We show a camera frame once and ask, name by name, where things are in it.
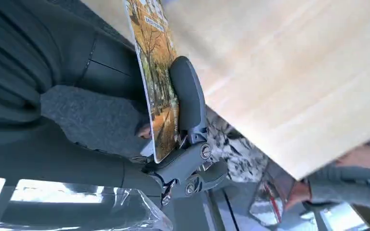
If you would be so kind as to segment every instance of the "hand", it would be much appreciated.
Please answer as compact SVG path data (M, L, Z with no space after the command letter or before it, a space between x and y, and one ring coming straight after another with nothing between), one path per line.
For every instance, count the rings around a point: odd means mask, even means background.
M310 186L305 183L296 182L291 189L286 209L292 208L297 203L311 200Z
M145 124L140 129L138 129L136 136L141 137L143 139L151 138L151 125Z
M336 166L357 166L370 168L370 146L360 146L351 150L346 155L337 160Z

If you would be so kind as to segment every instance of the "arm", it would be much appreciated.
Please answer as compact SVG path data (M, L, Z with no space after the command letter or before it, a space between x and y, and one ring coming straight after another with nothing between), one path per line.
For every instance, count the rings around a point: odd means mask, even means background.
M370 208L370 185L310 180L312 202L347 202Z
M336 166L370 168L370 146L360 146L351 150L337 161Z

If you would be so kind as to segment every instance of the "person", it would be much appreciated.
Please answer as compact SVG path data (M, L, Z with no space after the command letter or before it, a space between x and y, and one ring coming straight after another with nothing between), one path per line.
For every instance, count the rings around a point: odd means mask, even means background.
M308 177L308 183L296 182L286 208L305 201L347 202L370 208L370 182L367 180L370 180L370 145L362 145L339 158L334 166L327 166Z

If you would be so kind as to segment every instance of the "tree trunk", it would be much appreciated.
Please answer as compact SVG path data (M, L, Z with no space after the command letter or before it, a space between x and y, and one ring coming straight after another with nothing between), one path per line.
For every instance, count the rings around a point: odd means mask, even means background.
M151 74L151 81L152 81L152 91L154 93L154 108L155 108L155 115L156 116L159 116L159 114L161 113L159 111L159 107L158 107L158 98L157 98L157 91L155 90L155 79L154 79L154 74L152 73L152 67L151 67L151 59L150 59L150 56L151 54L146 54L146 58L147 58L147 62L148 62L148 68L149 68L149 72Z

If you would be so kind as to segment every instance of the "gray sleeve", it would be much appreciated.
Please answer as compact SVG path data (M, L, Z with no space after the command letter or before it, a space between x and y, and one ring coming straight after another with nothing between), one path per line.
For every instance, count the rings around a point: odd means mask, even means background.
M370 185L310 180L312 202L347 202L370 208Z

